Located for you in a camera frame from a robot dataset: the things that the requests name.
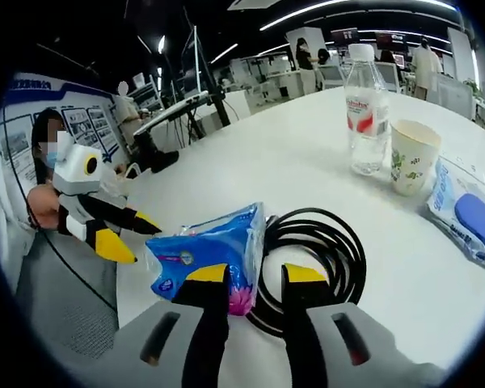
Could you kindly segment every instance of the face mask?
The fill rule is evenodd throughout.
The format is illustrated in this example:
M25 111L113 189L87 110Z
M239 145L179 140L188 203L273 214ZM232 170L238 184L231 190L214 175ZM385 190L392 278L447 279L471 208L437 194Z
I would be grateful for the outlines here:
M45 160L44 160L45 166L47 166L48 168L54 169L54 167L56 166L56 158L57 158L57 151L48 152L45 155Z

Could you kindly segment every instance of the water bottle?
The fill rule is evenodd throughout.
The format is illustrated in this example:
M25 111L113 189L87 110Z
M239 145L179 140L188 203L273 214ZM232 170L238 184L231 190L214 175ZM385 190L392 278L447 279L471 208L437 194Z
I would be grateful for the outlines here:
M351 168L363 175L381 169L386 153L388 100L370 44L350 44L352 68L345 85Z

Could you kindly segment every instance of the blue packaged item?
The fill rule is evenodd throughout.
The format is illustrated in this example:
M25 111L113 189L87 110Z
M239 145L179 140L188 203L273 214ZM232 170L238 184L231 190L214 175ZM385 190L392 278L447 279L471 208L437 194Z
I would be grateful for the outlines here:
M485 194L470 176L439 159L427 206L428 219L446 232L468 259L485 267Z
M226 263L230 271L229 312L247 314L255 303L265 231L264 207L259 202L212 221L184 226L179 235L147 240L147 259L150 264L151 260L161 264L151 289L171 300L192 272Z

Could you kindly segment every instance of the bottle cap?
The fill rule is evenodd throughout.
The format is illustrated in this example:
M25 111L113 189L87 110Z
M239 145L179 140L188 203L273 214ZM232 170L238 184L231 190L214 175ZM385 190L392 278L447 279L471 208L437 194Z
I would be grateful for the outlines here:
M373 55L373 47L371 44L350 44L348 46L350 58L353 61L369 61L373 62L375 56Z

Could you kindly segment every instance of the tissue pack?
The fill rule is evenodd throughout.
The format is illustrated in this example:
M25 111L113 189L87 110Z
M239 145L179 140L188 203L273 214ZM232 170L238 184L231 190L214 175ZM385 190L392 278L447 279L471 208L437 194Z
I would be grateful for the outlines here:
M439 159L427 207L428 218L455 241L468 259L485 267L485 195L473 179Z
M230 271L229 312L247 314L255 303L265 230L263 204L254 203L212 221L184 226L176 236L147 240L148 260L158 260L162 269L151 289L171 300L189 274L225 263Z

